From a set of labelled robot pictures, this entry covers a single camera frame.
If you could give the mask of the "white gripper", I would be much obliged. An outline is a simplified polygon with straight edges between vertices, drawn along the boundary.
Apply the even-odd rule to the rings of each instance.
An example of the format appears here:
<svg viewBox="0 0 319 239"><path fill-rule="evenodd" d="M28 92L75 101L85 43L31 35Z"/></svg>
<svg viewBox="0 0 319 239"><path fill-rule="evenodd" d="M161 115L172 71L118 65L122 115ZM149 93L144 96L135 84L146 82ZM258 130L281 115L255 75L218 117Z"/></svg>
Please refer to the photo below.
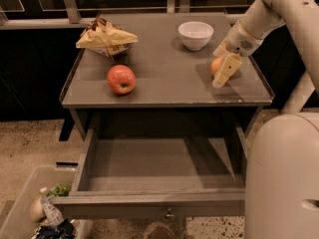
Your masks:
<svg viewBox="0 0 319 239"><path fill-rule="evenodd" d="M217 89L223 87L240 68L242 57L253 54L263 43L263 39L263 33L259 29L245 25L242 20L237 21L229 30L225 41L213 51L213 55L221 57L222 61L213 76L212 85Z"/></svg>

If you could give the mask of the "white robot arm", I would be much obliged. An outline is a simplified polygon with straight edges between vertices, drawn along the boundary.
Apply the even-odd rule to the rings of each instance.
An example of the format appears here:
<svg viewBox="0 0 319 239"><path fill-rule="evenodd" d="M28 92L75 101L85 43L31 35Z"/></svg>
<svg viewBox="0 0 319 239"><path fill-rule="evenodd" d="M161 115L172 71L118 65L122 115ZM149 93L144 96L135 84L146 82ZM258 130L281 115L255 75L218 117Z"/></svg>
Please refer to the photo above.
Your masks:
<svg viewBox="0 0 319 239"><path fill-rule="evenodd" d="M302 107L319 89L316 0L255 0L213 55L221 88L273 30L286 26L305 65L284 114L264 124L247 158L245 239L319 239L319 116Z"/></svg>

